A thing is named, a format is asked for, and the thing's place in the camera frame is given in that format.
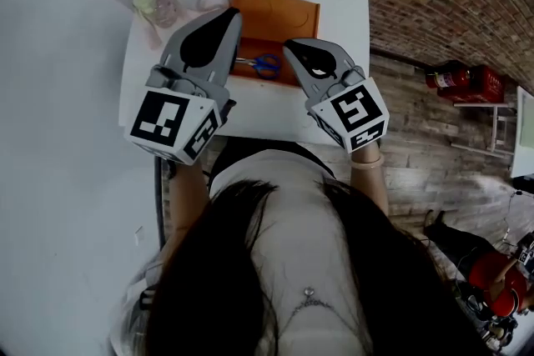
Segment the black skirt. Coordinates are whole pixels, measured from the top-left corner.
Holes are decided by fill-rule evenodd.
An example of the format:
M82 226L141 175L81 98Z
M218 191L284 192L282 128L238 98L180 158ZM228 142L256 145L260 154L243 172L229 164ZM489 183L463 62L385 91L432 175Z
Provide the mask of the black skirt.
M226 168L229 168L231 165L244 158L265 150L279 150L307 158L311 162L322 167L332 178L335 178L333 172L319 158L298 143L257 138L229 137L224 148L215 159L214 165L209 173L209 185L211 185L214 179Z

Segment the white shirt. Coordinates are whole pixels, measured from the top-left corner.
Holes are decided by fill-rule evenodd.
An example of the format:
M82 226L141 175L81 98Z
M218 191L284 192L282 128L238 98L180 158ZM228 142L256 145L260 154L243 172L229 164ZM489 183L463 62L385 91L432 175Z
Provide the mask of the white shirt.
M340 221L315 185L328 175L307 158L265 150L226 168L211 189L241 178L277 186L253 260L281 315L282 356L364 356Z

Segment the clear bottle with pale cap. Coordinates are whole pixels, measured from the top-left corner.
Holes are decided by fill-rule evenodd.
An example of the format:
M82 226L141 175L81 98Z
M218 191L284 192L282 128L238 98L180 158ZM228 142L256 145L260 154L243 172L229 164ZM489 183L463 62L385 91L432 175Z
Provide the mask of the clear bottle with pale cap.
M182 15L177 0L133 0L133 8L152 50L162 44L158 29L172 27Z

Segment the person's right forearm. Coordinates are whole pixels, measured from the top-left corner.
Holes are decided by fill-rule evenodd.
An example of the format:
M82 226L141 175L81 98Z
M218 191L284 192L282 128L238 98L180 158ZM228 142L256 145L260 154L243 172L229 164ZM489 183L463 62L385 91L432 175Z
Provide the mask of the person's right forearm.
M383 172L384 156L379 144L372 142L350 155L350 186L370 198L389 216L389 199Z

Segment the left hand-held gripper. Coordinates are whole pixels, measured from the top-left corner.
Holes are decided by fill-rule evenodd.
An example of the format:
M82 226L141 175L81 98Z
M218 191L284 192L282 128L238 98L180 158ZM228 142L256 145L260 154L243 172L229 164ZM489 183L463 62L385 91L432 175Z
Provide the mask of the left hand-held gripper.
M227 120L225 85L241 28L240 10L227 8L176 30L133 102L124 137L154 156L194 164Z

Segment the white metal-frame desk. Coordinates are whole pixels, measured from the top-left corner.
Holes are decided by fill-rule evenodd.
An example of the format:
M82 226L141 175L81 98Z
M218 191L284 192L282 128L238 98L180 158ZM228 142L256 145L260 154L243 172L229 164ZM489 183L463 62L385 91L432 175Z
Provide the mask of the white metal-frame desk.
M489 108L491 110L491 139L485 149L459 143L453 148L493 158L511 158L511 179L534 176L534 96L521 86L516 87L516 101L504 103L453 103L456 108ZM497 147L498 124L516 125L515 145L512 151Z

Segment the blue-handled scissors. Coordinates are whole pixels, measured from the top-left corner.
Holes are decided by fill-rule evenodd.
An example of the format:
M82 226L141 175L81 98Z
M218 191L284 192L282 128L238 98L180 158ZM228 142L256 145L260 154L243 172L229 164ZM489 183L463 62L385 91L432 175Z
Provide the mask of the blue-handled scissors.
M280 75L281 61L274 54L264 54L255 58L236 58L235 63L253 68L264 80L275 80Z

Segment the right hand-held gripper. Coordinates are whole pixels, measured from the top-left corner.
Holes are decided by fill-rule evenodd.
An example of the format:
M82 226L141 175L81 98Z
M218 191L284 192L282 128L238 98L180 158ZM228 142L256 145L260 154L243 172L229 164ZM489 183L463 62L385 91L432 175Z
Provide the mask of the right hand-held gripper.
M353 66L339 45L318 38L294 38L283 46L308 100L308 114L347 153L383 138L390 114L373 78ZM337 78L336 71L347 70Z

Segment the orange wooden box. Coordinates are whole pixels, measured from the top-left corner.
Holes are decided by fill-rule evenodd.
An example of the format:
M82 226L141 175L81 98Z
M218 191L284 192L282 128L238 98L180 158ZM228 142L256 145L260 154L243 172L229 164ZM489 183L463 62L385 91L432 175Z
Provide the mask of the orange wooden box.
M231 0L240 10L242 30L237 56L253 59L275 55L278 72L256 72L245 63L237 63L232 74L240 78L266 80L275 84L299 85L283 54L284 43L293 38L316 38L320 5L305 0Z

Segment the red fire extinguisher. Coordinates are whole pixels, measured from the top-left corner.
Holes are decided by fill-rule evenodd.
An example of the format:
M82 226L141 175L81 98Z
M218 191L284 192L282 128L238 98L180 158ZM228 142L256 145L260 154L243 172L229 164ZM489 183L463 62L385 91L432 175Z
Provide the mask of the red fire extinguisher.
M468 69L467 85L438 88L437 95L453 103L503 103L503 77L486 65Z
M426 70L425 80L429 88L452 88L469 86L473 77L466 64L450 60Z

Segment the person's left forearm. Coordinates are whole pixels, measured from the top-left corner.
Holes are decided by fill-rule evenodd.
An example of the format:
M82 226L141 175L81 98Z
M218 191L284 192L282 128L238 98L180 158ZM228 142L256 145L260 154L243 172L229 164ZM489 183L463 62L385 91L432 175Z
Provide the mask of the person's left forearm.
M187 232L199 218L209 202L202 161L193 165L178 164L169 181L171 234L161 251L161 259L167 263Z

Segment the pink ribbon roll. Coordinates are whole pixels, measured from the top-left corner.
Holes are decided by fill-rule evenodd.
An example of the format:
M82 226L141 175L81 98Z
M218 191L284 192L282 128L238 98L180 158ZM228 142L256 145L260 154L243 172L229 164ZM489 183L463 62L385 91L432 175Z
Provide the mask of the pink ribbon roll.
M225 10L229 7L229 0L198 0L196 8L199 12L207 13L214 10Z

